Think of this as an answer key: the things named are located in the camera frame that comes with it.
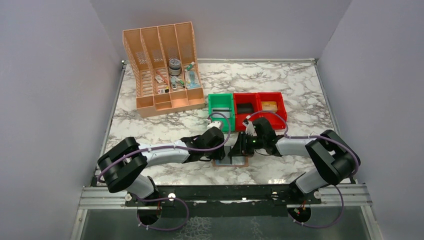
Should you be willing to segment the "green plastic bin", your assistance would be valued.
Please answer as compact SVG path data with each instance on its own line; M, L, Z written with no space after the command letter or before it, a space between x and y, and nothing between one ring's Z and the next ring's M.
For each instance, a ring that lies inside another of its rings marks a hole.
M222 121L224 132L234 132L236 110L232 93L210 93L208 95L208 113L213 121Z

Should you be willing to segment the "red plastic double bin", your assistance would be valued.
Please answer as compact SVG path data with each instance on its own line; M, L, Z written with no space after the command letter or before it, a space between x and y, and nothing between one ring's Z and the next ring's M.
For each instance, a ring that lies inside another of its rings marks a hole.
M246 127L243 121L247 116L252 114L237 114L236 104L238 103L252 103L255 106L256 113L251 116L250 120L253 121L260 117L265 117L271 124L274 130L283 130L286 125L283 121L287 120L287 112L285 109L283 95L280 92L252 92L252 93L234 93L233 94L234 107L235 107L235 131L243 131ZM264 111L262 110L261 102L274 101L278 104L278 111Z

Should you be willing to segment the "orange plastic file organizer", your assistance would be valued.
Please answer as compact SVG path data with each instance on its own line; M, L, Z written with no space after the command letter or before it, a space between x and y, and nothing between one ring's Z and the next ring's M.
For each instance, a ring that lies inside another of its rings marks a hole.
M122 42L135 77L136 110L143 118L204 108L206 100L198 66L195 32L192 22L127 29L122 32ZM181 61L181 73L169 75L169 59ZM201 87L186 89L185 67L197 74ZM157 74L168 79L159 84Z

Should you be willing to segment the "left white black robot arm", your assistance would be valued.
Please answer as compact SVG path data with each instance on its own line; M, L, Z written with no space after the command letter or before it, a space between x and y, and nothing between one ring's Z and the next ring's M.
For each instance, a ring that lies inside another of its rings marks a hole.
M218 127L173 143L142 145L127 137L98 159L97 180L105 183L110 193L127 191L139 199L153 199L158 190L151 177L141 174L145 168L222 159L229 137Z

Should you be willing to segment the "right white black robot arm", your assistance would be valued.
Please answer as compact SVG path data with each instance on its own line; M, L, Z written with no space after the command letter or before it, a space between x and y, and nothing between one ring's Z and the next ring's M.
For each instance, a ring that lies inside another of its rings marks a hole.
M321 187L336 186L359 170L358 155L333 130L310 136L278 135L264 117L254 120L251 126L253 132L238 134L229 157L251 157L263 149L275 157L302 156L312 160L314 169L296 178L284 193L292 201L304 200Z

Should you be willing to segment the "grey card in green bin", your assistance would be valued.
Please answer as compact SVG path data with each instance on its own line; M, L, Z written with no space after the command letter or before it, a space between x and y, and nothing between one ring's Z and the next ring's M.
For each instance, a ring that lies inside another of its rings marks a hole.
M211 117L229 119L231 117L231 109L229 107L214 107L211 109Z

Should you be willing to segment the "gold card box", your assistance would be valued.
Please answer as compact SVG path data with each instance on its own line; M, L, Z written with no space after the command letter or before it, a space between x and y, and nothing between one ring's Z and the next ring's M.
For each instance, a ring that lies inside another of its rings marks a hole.
M276 101L262 101L261 107L263 111L269 111L274 113L279 110L278 103Z

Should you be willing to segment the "black wallet in bin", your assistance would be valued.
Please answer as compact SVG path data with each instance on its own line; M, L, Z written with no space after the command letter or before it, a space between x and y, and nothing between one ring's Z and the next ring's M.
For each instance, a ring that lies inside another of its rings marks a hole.
M238 115L246 115L246 114L250 115L250 114L255 113L256 111L257 110L256 110L255 106L250 102L237 103L236 104L236 113Z

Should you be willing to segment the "blue packaged item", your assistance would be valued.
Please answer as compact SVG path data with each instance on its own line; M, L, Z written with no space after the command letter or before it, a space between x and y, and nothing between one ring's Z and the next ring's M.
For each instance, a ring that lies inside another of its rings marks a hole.
M186 89L196 89L201 87L198 75L195 71L186 71L184 77Z

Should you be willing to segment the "green marker pen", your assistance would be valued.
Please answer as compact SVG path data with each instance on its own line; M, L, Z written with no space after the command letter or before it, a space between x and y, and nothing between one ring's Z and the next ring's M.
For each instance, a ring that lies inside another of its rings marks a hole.
M179 78L173 78L174 80L175 80L175 82L179 85L179 86L181 86L182 88L185 88L185 84L184 84L184 82L181 80L181 79L179 79Z

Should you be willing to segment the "green white glue tube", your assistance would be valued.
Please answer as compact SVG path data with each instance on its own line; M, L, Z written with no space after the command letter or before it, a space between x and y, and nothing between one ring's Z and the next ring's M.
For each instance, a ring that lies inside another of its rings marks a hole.
M188 71L190 71L194 66L196 65L196 63L194 62L194 61L192 61L191 63L189 63L186 67L185 67L185 69L184 69L184 71L185 72L188 72Z

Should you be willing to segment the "small round tin can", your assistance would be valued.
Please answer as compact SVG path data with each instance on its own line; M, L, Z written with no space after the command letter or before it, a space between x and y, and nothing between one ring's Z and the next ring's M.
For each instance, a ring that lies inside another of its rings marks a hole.
M170 58L168 61L168 73L171 76L178 76L182 71L182 63L178 58Z

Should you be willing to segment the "red white small packet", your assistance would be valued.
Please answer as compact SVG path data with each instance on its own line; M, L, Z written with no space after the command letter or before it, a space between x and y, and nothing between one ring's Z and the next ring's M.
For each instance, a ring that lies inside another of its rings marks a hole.
M166 85L169 84L168 79L162 74L158 73L154 78L159 84L166 84Z

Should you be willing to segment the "black metal base rail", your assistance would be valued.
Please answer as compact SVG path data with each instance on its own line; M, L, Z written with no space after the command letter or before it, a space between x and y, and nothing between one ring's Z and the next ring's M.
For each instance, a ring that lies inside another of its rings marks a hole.
M159 185L153 189L128 187L131 195L127 207L174 207L194 203L235 203L237 201L270 201L277 205L320 204L322 201L310 193L302 193L294 184L248 185Z

